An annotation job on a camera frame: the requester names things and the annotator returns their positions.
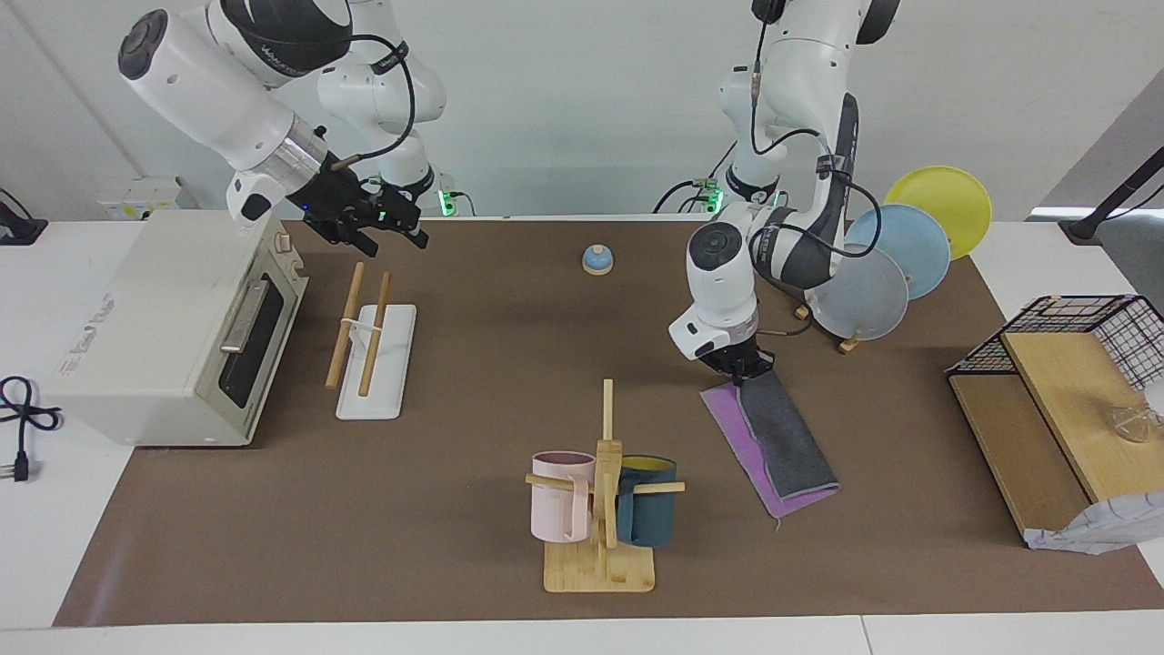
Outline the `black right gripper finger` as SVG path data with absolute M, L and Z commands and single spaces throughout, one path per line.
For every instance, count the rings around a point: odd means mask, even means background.
M 368 237 L 359 227 L 350 225 L 331 225 L 327 240 L 333 245 L 352 245 L 365 254 L 367 257 L 376 257 L 378 243 L 372 237 Z
M 375 223 L 377 229 L 386 229 L 406 237 L 416 248 L 426 249 L 428 245 L 428 234 L 424 232 L 420 223 L 420 211 L 416 207 L 397 208 L 396 211 L 379 211 Z

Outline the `purple and grey towel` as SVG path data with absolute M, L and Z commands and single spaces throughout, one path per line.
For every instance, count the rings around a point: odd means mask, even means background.
M 773 370 L 704 389 L 701 398 L 769 517 L 782 519 L 839 492 L 832 467 Z

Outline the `wooden plate rack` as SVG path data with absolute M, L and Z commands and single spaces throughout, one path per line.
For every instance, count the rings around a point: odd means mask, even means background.
M 793 316 L 794 319 L 797 319 L 799 322 L 807 322 L 811 327 L 814 327 L 814 325 L 815 327 L 819 327 L 818 320 L 815 319 L 814 312 L 811 307 L 808 306 L 808 304 L 799 304 L 797 309 L 794 309 L 793 312 Z M 857 339 L 856 336 L 849 339 L 842 339 L 837 344 L 837 351 L 840 354 L 852 353 L 853 349 L 856 349 L 856 347 L 859 346 L 859 343 L 860 340 Z

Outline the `white towel rack wooden rods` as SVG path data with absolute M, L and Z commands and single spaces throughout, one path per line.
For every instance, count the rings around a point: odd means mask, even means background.
M 418 309 L 389 302 L 389 273 L 382 276 L 377 302 L 361 306 L 363 279 L 365 264 L 357 262 L 338 320 L 326 389 L 338 389 L 338 419 L 395 419 L 402 413 Z

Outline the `dark teal mug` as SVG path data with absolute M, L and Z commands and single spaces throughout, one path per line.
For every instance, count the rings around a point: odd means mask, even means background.
M 637 485 L 677 480 L 677 463 L 648 455 L 622 460 L 617 489 L 617 539 L 636 547 L 661 548 L 670 543 L 675 524 L 675 494 L 637 494 Z

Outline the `light blue plate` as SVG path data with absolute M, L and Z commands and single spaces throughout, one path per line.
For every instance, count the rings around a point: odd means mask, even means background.
M 910 301 L 931 293 L 947 277 L 947 233 L 927 211 L 903 204 L 866 211 L 849 225 L 845 242 L 866 247 L 873 241 L 902 270 Z

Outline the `pink mug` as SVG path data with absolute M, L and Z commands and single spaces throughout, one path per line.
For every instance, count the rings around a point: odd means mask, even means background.
M 596 458 L 590 453 L 549 450 L 532 457 L 532 474 L 565 480 L 566 487 L 533 485 L 528 529 L 548 543 L 577 543 L 589 539 L 591 492 Z

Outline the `wooden mug tree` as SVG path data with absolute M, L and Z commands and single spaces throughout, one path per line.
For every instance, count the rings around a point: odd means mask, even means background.
M 603 380 L 602 434 L 591 455 L 596 458 L 591 492 L 589 539 L 577 543 L 544 543 L 542 588 L 551 593 L 646 593 L 656 588 L 652 548 L 617 539 L 617 489 L 624 456 L 613 436 L 615 382 Z M 565 480 L 528 471 L 528 486 L 566 487 Z

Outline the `beige toaster oven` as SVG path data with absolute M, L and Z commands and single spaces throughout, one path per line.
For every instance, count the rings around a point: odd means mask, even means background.
M 42 396 L 128 447 L 249 444 L 305 294 L 301 268 L 271 215 L 158 212 Z

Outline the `yellow plate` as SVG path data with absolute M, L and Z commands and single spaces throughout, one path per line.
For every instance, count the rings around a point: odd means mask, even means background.
M 981 181 L 953 166 L 923 166 L 890 186 L 887 202 L 924 211 L 944 229 L 949 258 L 968 256 L 981 244 L 993 220 L 993 204 Z

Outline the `wooden shelf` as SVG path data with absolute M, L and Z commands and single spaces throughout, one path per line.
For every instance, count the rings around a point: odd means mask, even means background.
M 1143 405 L 1090 333 L 1006 333 L 1016 376 L 947 378 L 1024 529 L 1065 528 L 1093 503 L 1164 489 L 1164 442 L 1131 443 L 1110 410 Z

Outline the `brown table mat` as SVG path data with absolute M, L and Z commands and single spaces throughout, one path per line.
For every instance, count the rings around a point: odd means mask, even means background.
M 400 417 L 353 422 L 324 378 L 360 254 L 288 232 L 308 289 L 254 442 L 134 453 L 57 625 L 1164 608 L 1138 549 L 1024 547 L 945 378 L 1005 320 L 968 259 L 847 356 L 817 330 L 764 340 L 842 485 L 775 521 L 702 403 L 723 378 L 667 332 L 694 225 L 379 235 L 363 296 L 389 270 L 416 344 Z M 627 453 L 677 462 L 675 536 L 650 593 L 552 595 L 524 477 L 533 453 L 592 451 L 604 378 Z

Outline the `clear glass cup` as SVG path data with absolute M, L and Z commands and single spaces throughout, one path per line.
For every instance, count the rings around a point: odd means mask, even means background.
M 1143 405 L 1110 410 L 1110 428 L 1128 442 L 1164 442 L 1164 415 Z

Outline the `marble patterned white sheet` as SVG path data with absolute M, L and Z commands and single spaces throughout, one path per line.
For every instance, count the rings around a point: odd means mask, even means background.
M 1023 531 L 1028 548 L 1090 555 L 1161 537 L 1164 537 L 1164 489 L 1093 503 L 1059 531 Z

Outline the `white wall socket box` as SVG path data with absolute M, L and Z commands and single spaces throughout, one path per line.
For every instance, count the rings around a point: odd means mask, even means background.
M 191 192 L 177 177 L 150 176 L 128 181 L 127 186 L 106 186 L 95 195 L 105 218 L 137 221 L 158 211 L 199 211 Z

